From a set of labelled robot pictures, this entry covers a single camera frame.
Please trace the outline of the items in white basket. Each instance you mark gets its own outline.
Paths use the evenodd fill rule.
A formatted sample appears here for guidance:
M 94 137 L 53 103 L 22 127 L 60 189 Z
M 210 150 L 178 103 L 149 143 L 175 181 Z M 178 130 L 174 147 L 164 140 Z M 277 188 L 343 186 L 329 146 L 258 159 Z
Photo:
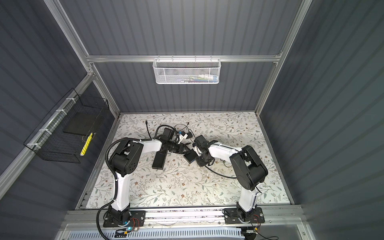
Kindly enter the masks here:
M 184 76 L 181 79 L 177 79 L 177 81 L 182 83 L 218 83 L 219 76 L 203 74 L 203 75 L 192 75 L 192 76 Z

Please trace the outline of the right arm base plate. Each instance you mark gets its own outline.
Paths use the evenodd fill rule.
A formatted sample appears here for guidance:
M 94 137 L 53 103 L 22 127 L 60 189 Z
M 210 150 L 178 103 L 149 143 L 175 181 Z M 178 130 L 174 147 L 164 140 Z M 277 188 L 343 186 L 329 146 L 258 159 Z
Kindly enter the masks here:
M 264 214 L 261 208 L 251 209 L 244 212 L 241 208 L 225 208 L 222 210 L 225 223 L 230 224 L 263 224 L 265 223 Z

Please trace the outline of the black network switch box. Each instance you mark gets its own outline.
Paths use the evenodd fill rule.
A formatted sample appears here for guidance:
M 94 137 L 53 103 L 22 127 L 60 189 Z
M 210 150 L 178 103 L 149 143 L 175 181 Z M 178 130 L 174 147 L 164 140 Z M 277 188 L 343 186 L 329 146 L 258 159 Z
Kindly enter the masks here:
M 192 162 L 194 162 L 196 160 L 196 158 L 198 157 L 198 154 L 196 153 L 195 150 L 189 150 L 187 152 L 185 152 L 183 154 L 184 158 L 186 159 L 186 161 L 191 164 Z

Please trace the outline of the yellow striped tool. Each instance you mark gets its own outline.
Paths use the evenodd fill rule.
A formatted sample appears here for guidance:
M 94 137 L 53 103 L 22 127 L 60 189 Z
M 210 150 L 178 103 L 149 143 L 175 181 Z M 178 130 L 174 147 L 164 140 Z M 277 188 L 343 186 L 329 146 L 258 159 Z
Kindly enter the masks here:
M 87 140 L 86 140 L 86 142 L 85 142 L 85 144 L 84 144 L 84 146 L 80 152 L 81 157 L 83 157 L 86 154 L 88 147 L 89 147 L 89 145 L 93 139 L 93 136 L 94 136 L 94 133 L 90 133 L 90 135 L 88 136 L 88 138 L 87 138 Z

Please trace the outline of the long black power brick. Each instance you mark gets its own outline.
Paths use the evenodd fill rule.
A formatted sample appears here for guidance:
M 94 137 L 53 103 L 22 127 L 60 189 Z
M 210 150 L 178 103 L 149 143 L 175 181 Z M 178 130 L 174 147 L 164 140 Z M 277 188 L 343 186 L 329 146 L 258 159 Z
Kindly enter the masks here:
M 152 169 L 163 170 L 166 158 L 167 158 L 167 150 L 156 152 L 156 155 L 152 164 Z

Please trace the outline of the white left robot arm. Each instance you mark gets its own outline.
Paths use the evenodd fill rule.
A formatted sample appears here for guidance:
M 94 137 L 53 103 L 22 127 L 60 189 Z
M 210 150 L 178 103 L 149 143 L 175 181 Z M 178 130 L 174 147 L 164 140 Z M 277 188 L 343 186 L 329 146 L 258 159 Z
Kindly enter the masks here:
M 105 163 L 112 172 L 114 178 L 113 199 L 99 208 L 96 214 L 96 226 L 104 240 L 108 236 L 102 231 L 100 215 L 103 209 L 107 209 L 103 216 L 105 221 L 111 221 L 123 229 L 123 232 L 131 232 L 140 227 L 143 221 L 134 217 L 130 212 L 130 182 L 132 173 L 137 169 L 142 154 L 155 152 L 155 169 L 161 167 L 168 153 L 179 155 L 186 154 L 190 149 L 183 144 L 184 139 L 190 139 L 194 134 L 188 130 L 177 130 L 169 125 L 160 125 L 155 135 L 149 135 L 148 139 L 136 139 L 124 137 L 114 141 L 106 150 Z

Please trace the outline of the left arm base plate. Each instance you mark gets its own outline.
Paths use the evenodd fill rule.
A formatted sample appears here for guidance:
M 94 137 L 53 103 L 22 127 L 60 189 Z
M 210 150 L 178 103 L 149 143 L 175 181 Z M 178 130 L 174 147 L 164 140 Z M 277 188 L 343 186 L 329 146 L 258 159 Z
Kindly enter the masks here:
M 104 228 L 142 227 L 146 219 L 146 211 L 116 211 L 107 210 L 104 216 Z

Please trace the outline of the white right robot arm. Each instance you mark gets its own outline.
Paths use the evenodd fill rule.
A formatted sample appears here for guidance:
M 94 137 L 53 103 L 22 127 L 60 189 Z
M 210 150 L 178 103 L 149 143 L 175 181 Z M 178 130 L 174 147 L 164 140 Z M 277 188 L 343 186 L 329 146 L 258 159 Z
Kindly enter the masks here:
M 216 140 L 207 141 L 204 136 L 198 136 L 193 143 L 195 160 L 201 167 L 206 167 L 214 159 L 231 163 L 236 180 L 242 187 L 241 196 L 237 202 L 237 216 L 243 223 L 249 222 L 257 208 L 258 185 L 263 183 L 268 175 L 268 169 L 253 149 L 247 145 L 235 148 L 224 145 Z

